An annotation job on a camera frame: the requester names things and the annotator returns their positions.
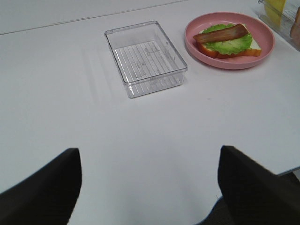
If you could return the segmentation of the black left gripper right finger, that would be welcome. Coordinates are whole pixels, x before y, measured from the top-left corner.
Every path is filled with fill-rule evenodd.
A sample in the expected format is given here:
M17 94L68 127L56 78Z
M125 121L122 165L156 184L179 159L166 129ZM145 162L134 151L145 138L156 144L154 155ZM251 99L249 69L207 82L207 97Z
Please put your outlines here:
M233 146L220 150L217 180L237 225L298 225L300 187Z

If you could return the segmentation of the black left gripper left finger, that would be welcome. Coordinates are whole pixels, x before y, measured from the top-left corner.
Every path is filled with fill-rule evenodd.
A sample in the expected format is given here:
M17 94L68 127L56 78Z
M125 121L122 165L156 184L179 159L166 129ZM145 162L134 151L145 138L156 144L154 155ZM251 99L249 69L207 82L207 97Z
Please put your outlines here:
M0 194L2 225L66 225L82 186L79 150L70 148Z

